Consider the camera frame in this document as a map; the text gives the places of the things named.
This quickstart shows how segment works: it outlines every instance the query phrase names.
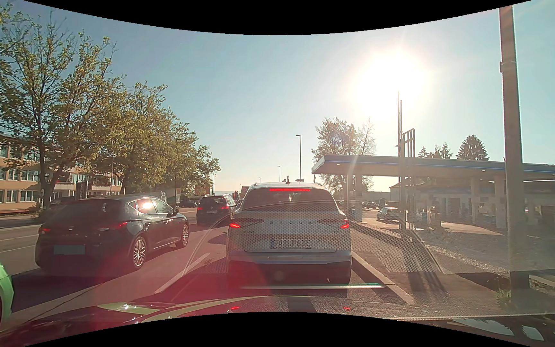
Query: brake light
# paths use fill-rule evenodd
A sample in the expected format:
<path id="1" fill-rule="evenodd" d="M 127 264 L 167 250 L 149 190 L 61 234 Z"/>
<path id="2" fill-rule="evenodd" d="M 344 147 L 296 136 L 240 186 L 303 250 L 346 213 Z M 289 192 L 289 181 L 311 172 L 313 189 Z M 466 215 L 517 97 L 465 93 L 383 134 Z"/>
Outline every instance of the brake light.
<path id="1" fill-rule="evenodd" d="M 311 191 L 304 188 L 269 188 L 269 191 Z"/>

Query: license plate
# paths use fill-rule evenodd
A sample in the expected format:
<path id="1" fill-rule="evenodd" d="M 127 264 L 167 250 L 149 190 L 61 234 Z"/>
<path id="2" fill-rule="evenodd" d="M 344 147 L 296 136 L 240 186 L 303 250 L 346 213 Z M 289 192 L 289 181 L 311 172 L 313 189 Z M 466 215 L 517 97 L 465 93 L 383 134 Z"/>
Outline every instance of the license plate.
<path id="1" fill-rule="evenodd" d="M 56 256 L 71 256 L 71 255 L 84 255 L 84 245 L 81 246 L 55 246 L 53 249 Z"/>
<path id="2" fill-rule="evenodd" d="M 312 240 L 272 240 L 272 249 L 311 249 Z"/>

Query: sky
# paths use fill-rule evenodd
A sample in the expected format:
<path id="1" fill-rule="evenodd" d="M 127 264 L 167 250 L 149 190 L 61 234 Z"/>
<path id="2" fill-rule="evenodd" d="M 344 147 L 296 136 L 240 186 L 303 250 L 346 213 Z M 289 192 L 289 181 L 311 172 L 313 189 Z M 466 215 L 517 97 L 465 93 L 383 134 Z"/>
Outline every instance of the sky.
<path id="1" fill-rule="evenodd" d="M 50 8 L 14 1 L 48 18 Z M 555 164 L 555 0 L 514 6 L 524 162 Z M 117 43 L 126 84 L 168 85 L 166 104 L 211 147 L 216 191 L 299 176 L 312 182 L 312 148 L 326 117 L 374 124 L 376 154 L 397 155 L 397 90 L 417 152 L 478 136 L 504 157 L 498 10 L 398 28 L 303 36 L 203 33 L 55 9 L 70 31 Z M 393 177 L 374 177 L 388 191 Z"/>

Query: silver car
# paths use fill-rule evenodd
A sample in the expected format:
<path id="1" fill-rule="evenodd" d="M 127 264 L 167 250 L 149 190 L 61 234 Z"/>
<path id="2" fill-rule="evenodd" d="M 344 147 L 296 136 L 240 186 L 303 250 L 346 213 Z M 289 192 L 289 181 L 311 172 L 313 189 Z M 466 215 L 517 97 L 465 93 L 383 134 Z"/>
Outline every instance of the silver car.
<path id="1" fill-rule="evenodd" d="M 226 248 L 231 285 L 254 273 L 268 281 L 321 274 L 325 284 L 350 282 L 350 224 L 329 190 L 316 184 L 251 186 L 233 214 Z"/>

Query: lane marking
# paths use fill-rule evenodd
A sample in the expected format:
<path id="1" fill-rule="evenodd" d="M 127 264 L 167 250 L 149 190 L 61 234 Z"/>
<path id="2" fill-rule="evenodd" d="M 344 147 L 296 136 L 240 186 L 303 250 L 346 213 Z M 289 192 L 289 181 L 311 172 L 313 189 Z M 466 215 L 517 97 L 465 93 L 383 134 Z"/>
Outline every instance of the lane marking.
<path id="1" fill-rule="evenodd" d="M 24 248 L 29 248 L 29 247 L 35 247 L 36 245 L 31 245 L 31 246 L 25 246 L 25 247 L 21 247 L 21 248 L 14 248 L 14 249 L 8 249 L 7 251 L 1 251 L 1 253 L 5 253 L 5 252 L 10 252 L 10 251 L 16 251 L 18 249 L 24 249 Z"/>
<path id="2" fill-rule="evenodd" d="M 210 255 L 209 253 L 203 254 L 201 257 L 196 259 L 192 264 L 189 264 L 188 266 L 185 267 L 185 269 L 183 269 L 183 270 L 181 270 L 181 272 L 177 273 L 168 282 L 164 283 L 164 285 L 161 286 L 160 288 L 158 288 L 154 293 L 161 293 L 161 292 L 165 291 L 166 288 L 173 285 L 174 282 L 178 281 L 181 277 L 183 277 L 186 273 L 188 273 L 191 269 L 193 269 L 196 265 L 198 265 L 204 258 L 206 258 L 209 255 Z"/>
<path id="3" fill-rule="evenodd" d="M 410 305 L 414 304 L 414 298 L 412 296 L 410 296 L 410 294 L 406 293 L 406 291 L 404 289 L 402 289 L 402 288 L 400 288 L 400 286 L 396 285 L 392 280 L 390 280 L 385 275 L 383 275 L 375 267 L 368 264 L 357 253 L 352 252 L 352 257 L 353 257 L 353 260 L 358 262 L 361 266 L 363 266 L 363 268 L 366 269 L 366 271 L 368 271 L 369 273 L 374 275 L 374 277 L 379 279 L 381 281 L 381 283 L 387 285 L 387 288 L 391 289 L 395 294 L 397 294 L 397 296 L 399 296 L 402 300 L 404 300 L 404 302 L 406 302 L 407 304 L 410 304 Z"/>
<path id="4" fill-rule="evenodd" d="M 27 235 L 27 236 L 19 236 L 19 237 L 13 237 L 13 238 L 3 238 L 0 240 L 1 241 L 10 241 L 10 240 L 16 240 L 16 239 L 20 239 L 20 238 L 25 238 L 25 237 L 36 237 L 38 236 L 38 234 L 35 235 Z"/>

